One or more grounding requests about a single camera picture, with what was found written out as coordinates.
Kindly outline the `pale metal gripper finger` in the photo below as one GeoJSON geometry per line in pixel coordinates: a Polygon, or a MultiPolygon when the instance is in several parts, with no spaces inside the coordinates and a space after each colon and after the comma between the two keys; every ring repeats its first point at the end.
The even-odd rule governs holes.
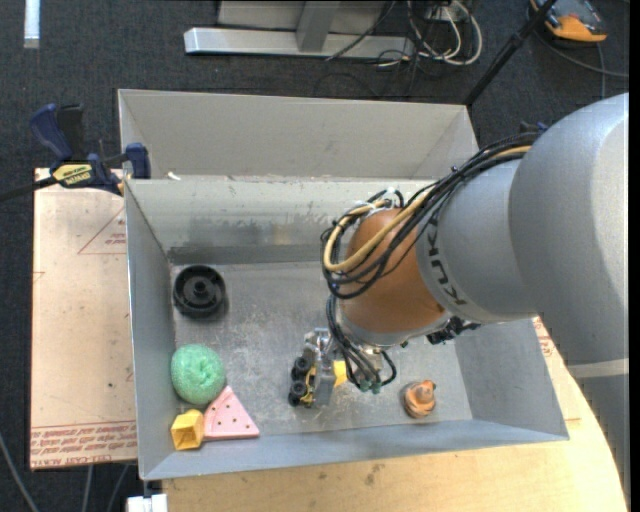
{"type": "Polygon", "coordinates": [[[334,389],[334,373],[321,369],[314,377],[314,405],[326,406],[330,403],[334,389]]]}
{"type": "Polygon", "coordinates": [[[331,336],[327,328],[315,328],[304,335],[303,359],[304,370],[316,368],[320,371],[331,369],[331,336]]]}

